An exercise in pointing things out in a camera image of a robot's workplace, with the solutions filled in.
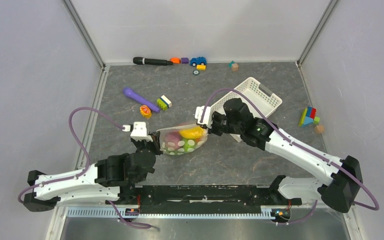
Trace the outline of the purple toy onion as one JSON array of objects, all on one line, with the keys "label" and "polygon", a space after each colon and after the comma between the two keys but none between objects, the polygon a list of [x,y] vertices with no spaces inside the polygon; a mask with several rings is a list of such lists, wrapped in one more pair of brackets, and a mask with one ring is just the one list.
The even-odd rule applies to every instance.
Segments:
[{"label": "purple toy onion", "polygon": [[185,144],[185,141],[183,140],[183,137],[178,132],[170,132],[165,135],[164,143],[167,148],[172,148],[176,150],[180,147],[183,147]]}]

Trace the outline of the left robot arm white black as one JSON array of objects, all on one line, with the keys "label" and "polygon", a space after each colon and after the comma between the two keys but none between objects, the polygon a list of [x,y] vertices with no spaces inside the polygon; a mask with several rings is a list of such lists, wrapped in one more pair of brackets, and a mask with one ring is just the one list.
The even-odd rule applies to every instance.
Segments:
[{"label": "left robot arm white black", "polygon": [[149,134],[150,141],[131,139],[136,151],[111,155],[89,166],[47,175],[38,170],[28,173],[29,187],[19,195],[21,204],[31,212],[45,212],[63,205],[136,204],[140,191],[136,185],[155,172],[156,157],[161,155],[161,133]]}]

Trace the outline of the clear zip top bag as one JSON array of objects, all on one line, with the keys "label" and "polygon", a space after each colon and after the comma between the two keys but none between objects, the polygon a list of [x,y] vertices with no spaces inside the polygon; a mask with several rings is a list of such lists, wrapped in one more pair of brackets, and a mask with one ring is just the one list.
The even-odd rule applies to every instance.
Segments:
[{"label": "clear zip top bag", "polygon": [[188,121],[157,130],[160,149],[166,155],[179,156],[194,152],[208,139],[208,130]]}]

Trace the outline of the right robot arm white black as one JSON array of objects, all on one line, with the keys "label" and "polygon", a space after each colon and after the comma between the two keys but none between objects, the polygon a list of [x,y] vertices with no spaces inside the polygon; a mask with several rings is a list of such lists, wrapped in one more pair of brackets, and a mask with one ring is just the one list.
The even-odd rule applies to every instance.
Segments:
[{"label": "right robot arm white black", "polygon": [[240,98],[227,100],[224,113],[209,106],[202,109],[199,124],[215,135],[239,135],[251,147],[280,156],[312,174],[312,178],[281,176],[269,189],[269,199],[282,204],[287,199],[314,199],[323,201],[331,209],[347,213],[363,183],[360,162],[317,150],[290,134],[265,117],[254,117],[248,105]]}]

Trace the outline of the green toy lettuce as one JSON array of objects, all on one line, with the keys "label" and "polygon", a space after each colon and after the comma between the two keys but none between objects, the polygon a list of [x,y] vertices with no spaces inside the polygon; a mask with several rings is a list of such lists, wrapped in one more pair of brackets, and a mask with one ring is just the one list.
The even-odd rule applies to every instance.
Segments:
[{"label": "green toy lettuce", "polygon": [[198,142],[195,139],[183,138],[178,143],[181,144],[180,148],[178,149],[179,153],[191,153],[195,151],[196,148],[198,148]]}]

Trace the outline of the yellow toy mango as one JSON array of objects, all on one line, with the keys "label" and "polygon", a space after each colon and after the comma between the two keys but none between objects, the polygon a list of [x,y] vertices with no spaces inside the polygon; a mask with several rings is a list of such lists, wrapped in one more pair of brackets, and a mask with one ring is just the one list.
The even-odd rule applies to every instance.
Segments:
[{"label": "yellow toy mango", "polygon": [[194,126],[191,128],[184,128],[178,131],[179,134],[185,139],[196,140],[207,135],[207,131],[200,126]]}]

